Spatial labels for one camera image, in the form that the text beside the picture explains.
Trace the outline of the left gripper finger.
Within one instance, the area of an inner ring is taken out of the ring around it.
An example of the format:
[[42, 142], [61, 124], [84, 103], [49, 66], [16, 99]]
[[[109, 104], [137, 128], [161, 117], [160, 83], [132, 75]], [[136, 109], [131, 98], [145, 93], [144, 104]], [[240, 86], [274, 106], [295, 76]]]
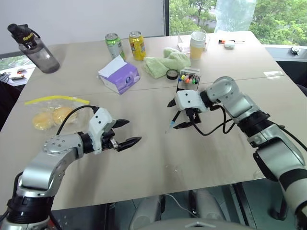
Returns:
[[125, 149], [131, 148], [133, 145], [138, 143], [142, 137], [131, 137], [126, 139], [124, 142], [118, 144], [117, 152], [123, 151]]
[[126, 124], [128, 124], [130, 121], [127, 119], [117, 119], [115, 124], [112, 126], [112, 128], [119, 128]]

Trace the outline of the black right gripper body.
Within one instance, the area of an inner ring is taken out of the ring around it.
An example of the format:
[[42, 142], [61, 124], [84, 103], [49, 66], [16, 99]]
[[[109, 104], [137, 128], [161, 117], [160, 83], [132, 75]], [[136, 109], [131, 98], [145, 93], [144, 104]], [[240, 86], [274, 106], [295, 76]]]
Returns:
[[200, 123], [201, 119], [199, 117], [199, 111], [195, 108], [185, 109], [186, 115], [191, 123]]

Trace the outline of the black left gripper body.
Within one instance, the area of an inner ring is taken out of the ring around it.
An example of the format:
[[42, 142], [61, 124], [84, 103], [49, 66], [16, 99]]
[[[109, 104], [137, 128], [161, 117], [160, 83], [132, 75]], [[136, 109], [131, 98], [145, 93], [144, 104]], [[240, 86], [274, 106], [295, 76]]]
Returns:
[[114, 139], [115, 132], [111, 129], [108, 132], [104, 132], [101, 136], [102, 151], [114, 149], [119, 151], [119, 143]]

